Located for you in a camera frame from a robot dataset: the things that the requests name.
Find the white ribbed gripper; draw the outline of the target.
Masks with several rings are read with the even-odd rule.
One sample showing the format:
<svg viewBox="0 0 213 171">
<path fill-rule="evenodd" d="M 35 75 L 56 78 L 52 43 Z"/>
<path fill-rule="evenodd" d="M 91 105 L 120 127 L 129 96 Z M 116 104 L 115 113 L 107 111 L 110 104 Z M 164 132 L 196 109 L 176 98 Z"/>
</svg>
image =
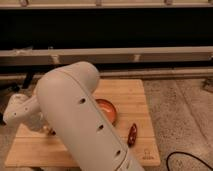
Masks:
<svg viewBox="0 0 213 171">
<path fill-rule="evenodd" d="M 41 112 L 30 115 L 23 121 L 23 124 L 26 125 L 29 130 L 34 132 L 48 133 L 50 131 L 49 124 Z"/>
</svg>

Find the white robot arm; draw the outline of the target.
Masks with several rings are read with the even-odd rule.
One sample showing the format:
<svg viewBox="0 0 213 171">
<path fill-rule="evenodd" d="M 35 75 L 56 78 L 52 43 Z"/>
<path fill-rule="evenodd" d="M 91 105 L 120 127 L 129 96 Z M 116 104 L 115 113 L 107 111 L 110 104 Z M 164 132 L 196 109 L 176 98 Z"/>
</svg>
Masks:
<svg viewBox="0 0 213 171">
<path fill-rule="evenodd" d="M 3 121 L 42 113 L 82 171 L 145 171 L 92 96 L 99 79 L 89 62 L 53 69 L 39 79 L 31 98 L 6 108 Z"/>
</svg>

